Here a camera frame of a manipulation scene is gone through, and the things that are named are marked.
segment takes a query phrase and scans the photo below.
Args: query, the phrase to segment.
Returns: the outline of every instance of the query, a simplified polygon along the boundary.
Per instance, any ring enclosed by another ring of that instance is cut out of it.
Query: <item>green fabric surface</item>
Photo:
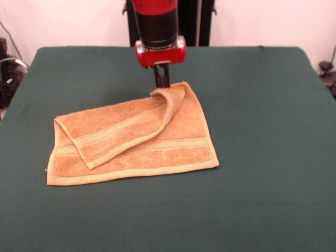
[[[133,48],[38,51],[0,125],[0,251],[336,251],[336,104],[298,48],[188,48],[213,170],[48,187],[53,119],[148,97]]]

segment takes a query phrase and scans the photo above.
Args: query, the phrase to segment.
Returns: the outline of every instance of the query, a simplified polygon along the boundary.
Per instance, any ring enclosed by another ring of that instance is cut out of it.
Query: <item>cable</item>
[[[334,59],[335,59],[335,54],[336,54],[336,46],[334,48],[334,52],[332,53],[332,57],[331,57],[331,63],[333,63]]]
[[[15,61],[17,64],[19,64],[20,66],[23,66],[27,70],[29,69],[29,66],[26,63],[24,63],[21,59],[18,59],[18,58],[15,58],[15,57],[4,58],[4,59],[0,60],[0,64],[2,62],[9,61],[9,60]]]
[[[4,24],[1,21],[0,21],[0,26],[5,30],[5,32],[7,32],[7,34],[9,35],[10,40],[12,41],[12,43],[14,45],[15,50],[17,51],[17,54],[19,55],[20,59],[22,59],[22,56],[21,56],[19,50],[17,49],[16,44],[14,43],[14,40],[12,38],[11,33],[6,29],[6,27],[4,26]]]

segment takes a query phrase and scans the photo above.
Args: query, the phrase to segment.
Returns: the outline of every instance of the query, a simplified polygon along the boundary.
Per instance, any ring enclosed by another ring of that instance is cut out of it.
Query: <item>orange towel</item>
[[[201,105],[190,86],[151,97],[62,115],[47,185],[80,185],[219,165]]]

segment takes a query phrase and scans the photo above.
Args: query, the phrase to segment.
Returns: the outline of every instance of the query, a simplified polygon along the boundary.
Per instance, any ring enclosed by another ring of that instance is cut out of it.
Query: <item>white wall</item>
[[[299,46],[315,69],[336,44],[336,0],[216,0],[213,46]]]
[[[30,63],[42,46],[128,46],[124,2],[0,0],[0,19]],[[216,8],[212,46],[299,46],[316,68],[336,44],[336,0],[216,0]]]

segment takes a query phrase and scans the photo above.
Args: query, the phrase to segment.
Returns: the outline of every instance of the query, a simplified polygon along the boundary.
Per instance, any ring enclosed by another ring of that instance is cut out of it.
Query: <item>black object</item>
[[[9,30],[7,30],[7,28],[4,26],[4,24],[3,24],[1,21],[0,21],[0,26],[1,26],[1,27],[3,28],[3,30],[5,30],[5,32],[8,34],[9,39],[11,40],[11,42],[12,42],[12,44],[13,44],[13,46],[14,46],[16,52],[17,52],[17,54],[19,55],[20,59],[22,59],[21,53],[20,53],[19,49],[17,49],[17,46],[16,46],[16,44],[15,44],[15,42],[14,42],[14,40],[13,40],[13,37],[12,37],[11,33],[9,32]]]
[[[197,30],[197,5],[198,0],[179,0],[178,1],[178,28],[179,34],[183,35],[187,46],[196,46]],[[209,46],[211,32],[211,20],[214,10],[214,0],[202,0],[201,24],[199,34],[199,45]],[[127,12],[130,46],[134,47],[135,42],[140,39],[137,30],[134,9],[132,3],[127,1],[123,8],[123,13]]]
[[[168,64],[162,64],[153,67],[155,74],[155,82],[157,88],[169,88],[170,79],[169,79],[169,67]],[[160,74],[159,69],[163,69],[163,75]]]
[[[176,42],[178,35],[177,9],[162,15],[136,13],[139,32],[145,47],[164,48]]]
[[[322,75],[325,75],[327,72],[329,72],[334,67],[332,62],[328,62],[328,61],[320,62],[319,66],[320,66],[321,72],[323,73]]]
[[[324,76],[328,74],[333,69],[333,61],[335,60],[335,54],[336,54],[336,46],[334,47],[334,51],[332,53],[332,57],[330,61],[322,61],[319,63],[321,74],[320,76]]]
[[[329,87],[330,92],[333,92],[334,86],[336,85],[336,80],[331,84],[331,86]]]
[[[5,38],[0,38],[0,60],[9,58]],[[0,109],[7,108],[19,87],[24,74],[18,71],[19,64],[13,60],[0,64]]]

